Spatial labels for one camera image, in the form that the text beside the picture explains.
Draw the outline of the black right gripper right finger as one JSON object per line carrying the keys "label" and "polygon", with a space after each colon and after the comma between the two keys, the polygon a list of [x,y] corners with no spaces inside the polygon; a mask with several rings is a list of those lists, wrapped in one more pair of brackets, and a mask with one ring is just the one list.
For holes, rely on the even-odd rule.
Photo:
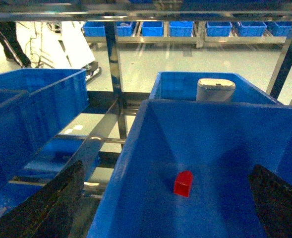
{"label": "black right gripper right finger", "polygon": [[292,185],[255,165],[248,175],[256,215],[269,238],[292,238]]}

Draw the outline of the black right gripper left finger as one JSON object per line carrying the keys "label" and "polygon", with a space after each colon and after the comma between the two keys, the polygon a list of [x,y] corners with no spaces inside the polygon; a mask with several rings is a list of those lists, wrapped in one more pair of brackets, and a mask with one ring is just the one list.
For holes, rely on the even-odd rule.
{"label": "black right gripper left finger", "polygon": [[84,187],[77,161],[23,203],[0,217],[0,238],[66,238]]}

